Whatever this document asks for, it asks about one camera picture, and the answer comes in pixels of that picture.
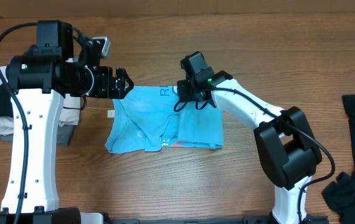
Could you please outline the light blue t-shirt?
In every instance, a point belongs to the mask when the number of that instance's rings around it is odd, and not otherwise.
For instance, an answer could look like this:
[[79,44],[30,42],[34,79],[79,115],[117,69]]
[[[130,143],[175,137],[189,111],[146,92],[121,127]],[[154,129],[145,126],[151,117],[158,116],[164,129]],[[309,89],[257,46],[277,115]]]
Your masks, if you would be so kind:
[[105,143],[108,152],[123,154],[163,147],[218,149],[224,146],[223,116],[194,102],[175,112],[175,86],[135,86],[122,100],[113,100],[114,121]]

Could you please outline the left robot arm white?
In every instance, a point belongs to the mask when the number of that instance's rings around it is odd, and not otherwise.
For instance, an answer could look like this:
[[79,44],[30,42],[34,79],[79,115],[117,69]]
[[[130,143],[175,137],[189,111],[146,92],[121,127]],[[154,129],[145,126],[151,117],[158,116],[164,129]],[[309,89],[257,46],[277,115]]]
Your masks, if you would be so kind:
[[105,212],[59,205],[55,181],[59,118],[66,95],[122,99],[133,89],[133,81],[124,68],[100,65],[109,54],[107,37],[87,37],[58,20],[34,26],[35,45],[0,70],[14,120],[0,223],[109,223]]

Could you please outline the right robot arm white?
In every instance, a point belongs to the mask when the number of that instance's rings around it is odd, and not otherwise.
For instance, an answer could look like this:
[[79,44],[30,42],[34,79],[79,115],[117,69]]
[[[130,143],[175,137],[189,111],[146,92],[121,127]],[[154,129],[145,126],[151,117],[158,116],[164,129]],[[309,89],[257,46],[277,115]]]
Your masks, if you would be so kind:
[[179,102],[201,102],[237,118],[254,134],[262,169],[275,186],[272,223],[309,223],[306,190],[321,153],[305,114],[271,105],[225,71],[201,72],[177,82]]

